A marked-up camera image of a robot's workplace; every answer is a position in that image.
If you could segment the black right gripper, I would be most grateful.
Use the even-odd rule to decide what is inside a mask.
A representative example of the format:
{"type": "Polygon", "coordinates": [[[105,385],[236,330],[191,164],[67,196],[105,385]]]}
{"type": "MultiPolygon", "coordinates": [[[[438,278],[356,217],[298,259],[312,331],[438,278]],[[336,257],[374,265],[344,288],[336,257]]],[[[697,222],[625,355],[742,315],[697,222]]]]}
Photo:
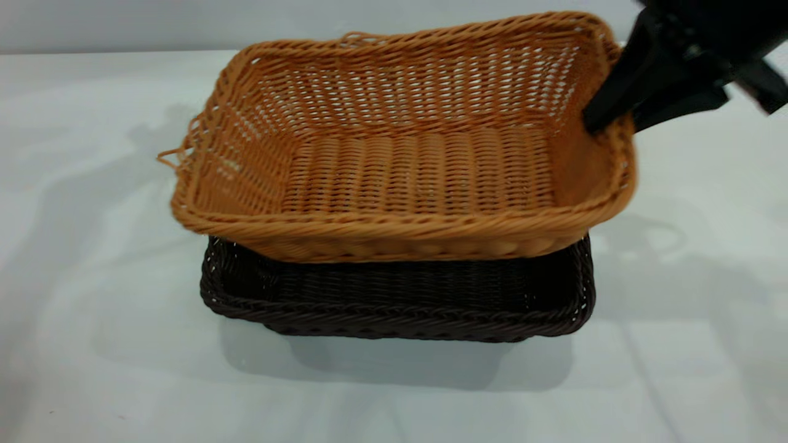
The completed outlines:
{"type": "Polygon", "coordinates": [[[786,80],[765,58],[786,42],[785,1],[644,1],[618,62],[585,107],[594,134],[632,112],[636,132],[717,110],[735,83],[772,114],[786,104],[786,80]],[[656,94],[664,48],[688,79],[656,94]]]}

